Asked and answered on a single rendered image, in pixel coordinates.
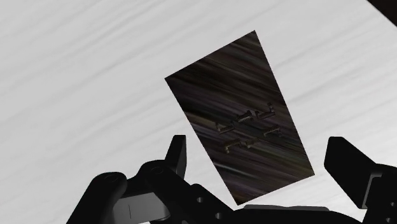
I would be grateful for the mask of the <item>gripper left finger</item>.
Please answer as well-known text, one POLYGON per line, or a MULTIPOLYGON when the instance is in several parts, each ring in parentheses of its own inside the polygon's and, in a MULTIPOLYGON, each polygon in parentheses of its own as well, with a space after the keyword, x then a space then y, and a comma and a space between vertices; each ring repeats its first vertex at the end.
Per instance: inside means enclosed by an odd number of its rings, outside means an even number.
POLYGON ((230 207, 185 181, 186 164, 186 137, 175 135, 166 157, 134 177, 105 172, 91 180, 66 224, 230 224, 230 207))

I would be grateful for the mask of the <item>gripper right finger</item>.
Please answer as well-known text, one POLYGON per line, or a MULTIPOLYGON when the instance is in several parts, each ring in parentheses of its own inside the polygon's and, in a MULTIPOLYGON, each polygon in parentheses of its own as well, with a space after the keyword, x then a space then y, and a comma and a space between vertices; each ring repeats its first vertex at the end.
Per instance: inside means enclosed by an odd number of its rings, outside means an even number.
POLYGON ((324 168, 359 209, 362 224, 397 224, 397 167, 378 164, 344 137, 330 137, 324 168))

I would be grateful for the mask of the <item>dark streaked flat rectangular slab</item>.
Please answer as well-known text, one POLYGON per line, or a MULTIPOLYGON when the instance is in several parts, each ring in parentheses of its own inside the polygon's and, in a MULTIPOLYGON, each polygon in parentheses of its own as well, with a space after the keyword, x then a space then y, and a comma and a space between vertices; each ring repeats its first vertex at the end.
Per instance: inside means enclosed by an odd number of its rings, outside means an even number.
POLYGON ((314 175, 255 31, 165 80, 236 204, 314 175))

